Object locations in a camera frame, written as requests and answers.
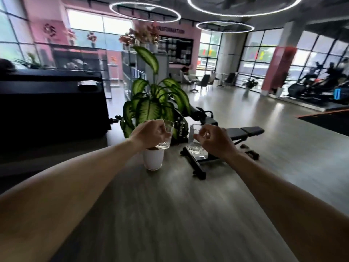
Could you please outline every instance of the chair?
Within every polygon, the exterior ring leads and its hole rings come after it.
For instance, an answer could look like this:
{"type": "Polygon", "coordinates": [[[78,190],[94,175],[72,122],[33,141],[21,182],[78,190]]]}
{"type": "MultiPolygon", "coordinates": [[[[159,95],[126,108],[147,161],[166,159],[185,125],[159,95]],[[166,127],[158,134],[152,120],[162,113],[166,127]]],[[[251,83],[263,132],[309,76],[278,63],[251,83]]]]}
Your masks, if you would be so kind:
{"type": "Polygon", "coordinates": [[[217,85],[217,86],[223,87],[223,83],[232,84],[233,81],[234,81],[234,78],[235,78],[235,73],[230,73],[230,74],[228,75],[228,78],[225,79],[224,81],[222,81],[222,84],[219,84],[219,85],[217,85]]]}
{"type": "Polygon", "coordinates": [[[207,84],[208,84],[208,80],[209,79],[210,79],[210,75],[209,74],[205,74],[203,76],[203,78],[201,79],[201,81],[199,81],[198,83],[195,83],[194,89],[191,89],[190,92],[198,93],[198,90],[196,90],[196,86],[201,86],[201,87],[206,87],[207,88],[207,84]]]}

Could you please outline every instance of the plant leaf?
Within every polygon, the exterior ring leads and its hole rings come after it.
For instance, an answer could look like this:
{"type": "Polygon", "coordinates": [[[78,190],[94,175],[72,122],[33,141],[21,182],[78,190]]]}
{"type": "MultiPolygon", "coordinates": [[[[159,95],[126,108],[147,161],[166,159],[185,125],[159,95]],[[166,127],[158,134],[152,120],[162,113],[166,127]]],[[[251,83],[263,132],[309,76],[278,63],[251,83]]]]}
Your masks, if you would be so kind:
{"type": "Polygon", "coordinates": [[[170,87],[176,86],[176,87],[180,88],[180,84],[172,78],[165,78],[161,82],[163,82],[165,86],[170,86],[170,87]]]}
{"type": "Polygon", "coordinates": [[[154,74],[158,74],[159,72],[159,62],[153,53],[151,53],[146,48],[140,46],[133,46],[133,49],[137,52],[137,54],[150,66],[153,70],[154,74]]]}
{"type": "Polygon", "coordinates": [[[161,117],[161,105],[158,101],[149,98],[141,98],[136,110],[136,124],[143,123],[150,119],[159,119],[161,117]]]}
{"type": "Polygon", "coordinates": [[[132,84],[132,93],[136,95],[137,93],[143,92],[144,88],[148,84],[148,81],[138,78],[132,84]]]}
{"type": "Polygon", "coordinates": [[[120,120],[120,126],[121,126],[121,129],[124,132],[125,138],[130,137],[130,135],[132,133],[132,129],[127,125],[127,123],[125,121],[123,121],[123,120],[120,120]]]}
{"type": "Polygon", "coordinates": [[[162,105],[162,119],[167,119],[174,122],[174,105],[171,102],[166,102],[162,105]]]}
{"type": "Polygon", "coordinates": [[[125,123],[131,128],[131,130],[134,129],[134,125],[132,123],[132,118],[135,115],[135,112],[132,111],[132,102],[126,101],[123,107],[123,113],[124,113],[124,121],[125,123]]]}

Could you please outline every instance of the glass window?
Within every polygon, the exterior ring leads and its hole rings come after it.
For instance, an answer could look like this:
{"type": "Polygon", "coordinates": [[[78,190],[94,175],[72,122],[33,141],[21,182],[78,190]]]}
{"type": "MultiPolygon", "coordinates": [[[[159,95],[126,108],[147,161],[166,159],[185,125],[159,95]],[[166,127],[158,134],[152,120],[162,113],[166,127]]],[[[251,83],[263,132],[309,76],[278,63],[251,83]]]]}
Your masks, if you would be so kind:
{"type": "Polygon", "coordinates": [[[257,60],[259,62],[271,62],[274,55],[275,47],[260,47],[257,60]]]}
{"type": "Polygon", "coordinates": [[[14,61],[23,60],[23,56],[18,44],[0,43],[0,58],[14,61]]]}
{"type": "Polygon", "coordinates": [[[330,64],[331,62],[333,62],[333,63],[334,63],[334,67],[336,67],[337,64],[339,63],[340,59],[341,59],[341,57],[339,57],[339,56],[332,56],[332,55],[329,55],[329,56],[327,57],[327,59],[326,59],[325,64],[324,64],[324,68],[328,68],[328,67],[329,67],[329,64],[330,64]]]}
{"type": "Polygon", "coordinates": [[[319,38],[316,41],[316,44],[313,48],[313,51],[328,53],[329,49],[332,46],[333,41],[334,41],[334,39],[332,39],[332,38],[325,37],[325,36],[319,36],[319,38]]]}
{"type": "Polygon", "coordinates": [[[244,49],[244,53],[242,54],[242,60],[244,61],[255,61],[258,55],[259,48],[248,48],[244,49]]]}
{"type": "Polygon", "coordinates": [[[210,40],[211,40],[211,32],[202,30],[200,42],[210,43],[210,40]]]}
{"type": "Polygon", "coordinates": [[[310,53],[310,57],[306,65],[309,67],[316,67],[316,62],[319,62],[319,64],[323,64],[326,59],[326,56],[327,55],[324,53],[312,52],[310,53]]]}
{"type": "Polygon", "coordinates": [[[303,66],[300,67],[300,66],[291,66],[290,67],[290,70],[288,71],[289,73],[289,76],[288,76],[288,80],[298,80],[299,79],[299,76],[300,74],[302,73],[303,71],[303,66]]]}
{"type": "Polygon", "coordinates": [[[209,48],[208,44],[200,43],[200,47],[198,49],[198,55],[207,57],[207,55],[208,55],[208,48],[209,48]]]}
{"type": "Polygon", "coordinates": [[[299,41],[297,48],[311,50],[314,46],[315,40],[317,38],[317,34],[309,32],[309,31],[303,31],[299,41]]]}
{"type": "Polygon", "coordinates": [[[254,62],[242,61],[240,62],[239,73],[252,74],[253,66],[254,66],[254,62]]]}
{"type": "Polygon", "coordinates": [[[246,47],[259,47],[262,42],[264,31],[250,32],[247,36],[246,47]]]}
{"type": "Polygon", "coordinates": [[[3,2],[8,13],[27,18],[21,0],[3,0],[3,2]]]}
{"type": "Polygon", "coordinates": [[[131,20],[122,20],[103,16],[104,32],[111,34],[124,35],[133,28],[131,20]]]}
{"type": "Polygon", "coordinates": [[[15,33],[5,13],[0,12],[0,41],[17,42],[15,33]]]}
{"type": "Polygon", "coordinates": [[[262,46],[277,46],[277,45],[279,45],[282,31],[283,31],[283,29],[266,30],[261,45],[262,46]]]}
{"type": "Polygon", "coordinates": [[[216,59],[207,59],[206,69],[208,69],[208,70],[216,69],[216,63],[217,63],[216,59]]]}
{"type": "Polygon", "coordinates": [[[268,63],[256,62],[255,65],[254,65],[254,69],[253,69],[252,75],[265,77],[265,75],[267,74],[268,68],[269,68],[269,64],[268,63]]]}
{"type": "Polygon", "coordinates": [[[210,45],[210,49],[208,51],[208,56],[211,58],[217,58],[218,57],[218,50],[219,50],[219,46],[210,45]]]}
{"type": "Polygon", "coordinates": [[[331,54],[342,56],[344,51],[347,49],[348,43],[337,40],[331,50],[331,54]]]}
{"type": "Polygon", "coordinates": [[[222,33],[212,32],[210,43],[219,45],[221,36],[222,36],[222,33]]]}
{"type": "Polygon", "coordinates": [[[68,17],[72,29],[103,32],[103,20],[100,15],[69,9],[68,17]]]}
{"type": "Polygon", "coordinates": [[[304,66],[308,59],[309,53],[310,51],[303,51],[301,49],[298,49],[293,58],[292,65],[304,66]]]}
{"type": "Polygon", "coordinates": [[[8,16],[11,20],[13,29],[15,30],[18,42],[34,43],[29,29],[28,22],[15,16],[8,16]]]}
{"type": "Polygon", "coordinates": [[[198,64],[196,67],[198,69],[206,69],[207,58],[198,58],[198,64]]]}

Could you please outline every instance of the flower vase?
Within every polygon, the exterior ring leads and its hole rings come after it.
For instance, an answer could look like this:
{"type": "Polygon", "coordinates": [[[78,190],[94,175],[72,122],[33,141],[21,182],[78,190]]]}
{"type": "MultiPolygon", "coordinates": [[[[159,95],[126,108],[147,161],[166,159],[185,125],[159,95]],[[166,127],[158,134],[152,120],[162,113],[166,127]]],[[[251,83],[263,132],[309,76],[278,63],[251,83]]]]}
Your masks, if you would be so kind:
{"type": "Polygon", "coordinates": [[[150,171],[159,170],[164,159],[164,149],[150,148],[143,151],[143,163],[146,169],[150,171]]]}

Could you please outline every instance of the drinking glass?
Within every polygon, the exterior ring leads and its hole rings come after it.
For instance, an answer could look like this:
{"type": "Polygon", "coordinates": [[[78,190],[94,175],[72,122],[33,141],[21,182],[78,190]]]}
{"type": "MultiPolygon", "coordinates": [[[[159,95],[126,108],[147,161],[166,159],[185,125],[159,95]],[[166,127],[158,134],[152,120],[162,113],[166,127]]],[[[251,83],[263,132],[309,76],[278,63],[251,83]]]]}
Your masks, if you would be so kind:
{"type": "Polygon", "coordinates": [[[188,151],[194,154],[200,154],[203,152],[203,147],[201,144],[194,139],[194,134],[198,134],[201,130],[201,124],[193,124],[190,126],[189,130],[189,140],[188,140],[188,151]]]}
{"type": "Polygon", "coordinates": [[[165,123],[166,132],[171,133],[171,136],[168,139],[160,142],[158,145],[155,146],[156,148],[163,149],[163,150],[168,149],[170,147],[171,139],[172,139],[172,132],[173,132],[173,128],[175,126],[172,121],[169,121],[166,119],[164,119],[164,123],[165,123]]]}

